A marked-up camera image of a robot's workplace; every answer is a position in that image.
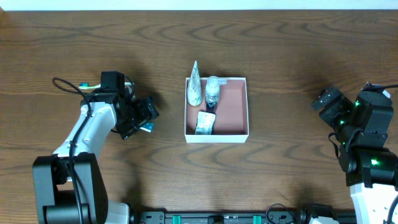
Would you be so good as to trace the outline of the teal white toothpaste tube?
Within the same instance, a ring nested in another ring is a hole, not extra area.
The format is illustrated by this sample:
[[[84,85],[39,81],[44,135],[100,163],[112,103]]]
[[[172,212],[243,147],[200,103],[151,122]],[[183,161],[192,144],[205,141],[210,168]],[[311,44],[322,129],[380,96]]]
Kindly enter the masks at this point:
[[[154,123],[153,122],[148,122],[144,124],[143,126],[140,127],[140,130],[151,133],[154,128]]]

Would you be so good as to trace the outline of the white cosmetic tube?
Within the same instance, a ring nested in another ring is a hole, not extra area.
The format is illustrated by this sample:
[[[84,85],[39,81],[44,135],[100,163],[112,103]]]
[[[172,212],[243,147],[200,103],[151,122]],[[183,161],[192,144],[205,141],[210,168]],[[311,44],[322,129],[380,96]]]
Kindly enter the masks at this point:
[[[201,79],[197,61],[193,64],[193,69],[187,86],[187,101],[191,106],[199,106],[202,102]]]

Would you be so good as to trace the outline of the green white soap box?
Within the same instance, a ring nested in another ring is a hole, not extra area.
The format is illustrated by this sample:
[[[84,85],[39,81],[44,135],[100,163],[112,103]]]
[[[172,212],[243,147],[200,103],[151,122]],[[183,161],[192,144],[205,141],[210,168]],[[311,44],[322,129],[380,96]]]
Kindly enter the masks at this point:
[[[215,114],[199,111],[195,135],[212,135],[215,119]]]

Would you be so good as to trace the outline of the clear pump bottle blue liquid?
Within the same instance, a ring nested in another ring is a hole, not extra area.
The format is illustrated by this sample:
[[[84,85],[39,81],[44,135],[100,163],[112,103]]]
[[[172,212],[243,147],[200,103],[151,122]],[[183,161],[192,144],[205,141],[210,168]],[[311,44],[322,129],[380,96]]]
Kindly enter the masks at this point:
[[[220,100],[220,86],[227,84],[227,79],[210,76],[205,87],[206,110],[215,113],[217,104]]]

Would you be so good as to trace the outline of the white pink-lined cardboard box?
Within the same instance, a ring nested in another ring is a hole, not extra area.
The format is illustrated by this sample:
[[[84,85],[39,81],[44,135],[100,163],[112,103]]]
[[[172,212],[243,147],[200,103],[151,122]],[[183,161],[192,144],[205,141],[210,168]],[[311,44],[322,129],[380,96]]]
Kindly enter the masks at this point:
[[[246,79],[228,77],[220,86],[220,100],[211,135],[196,135],[198,113],[205,111],[206,103],[192,106],[185,102],[184,131],[187,143],[244,143],[249,136],[249,112]]]

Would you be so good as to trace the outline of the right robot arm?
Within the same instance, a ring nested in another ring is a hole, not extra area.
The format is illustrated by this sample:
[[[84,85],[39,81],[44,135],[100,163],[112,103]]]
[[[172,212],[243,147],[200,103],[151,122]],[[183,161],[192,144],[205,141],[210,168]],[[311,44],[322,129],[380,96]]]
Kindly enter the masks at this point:
[[[394,115],[389,88],[367,82],[351,101],[329,86],[311,104],[333,130],[357,223],[397,223],[397,155],[385,147]]]

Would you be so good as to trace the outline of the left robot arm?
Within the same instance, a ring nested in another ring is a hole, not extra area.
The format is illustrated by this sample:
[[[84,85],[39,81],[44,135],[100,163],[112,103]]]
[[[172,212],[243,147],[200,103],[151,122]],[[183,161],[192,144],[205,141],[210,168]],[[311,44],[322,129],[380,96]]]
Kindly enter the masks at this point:
[[[108,198],[98,165],[109,133],[122,139],[153,127],[159,116],[154,100],[137,98],[135,84],[117,71],[102,72],[101,82],[70,85],[82,96],[80,115],[66,140],[32,165],[39,223],[129,223],[129,205]]]

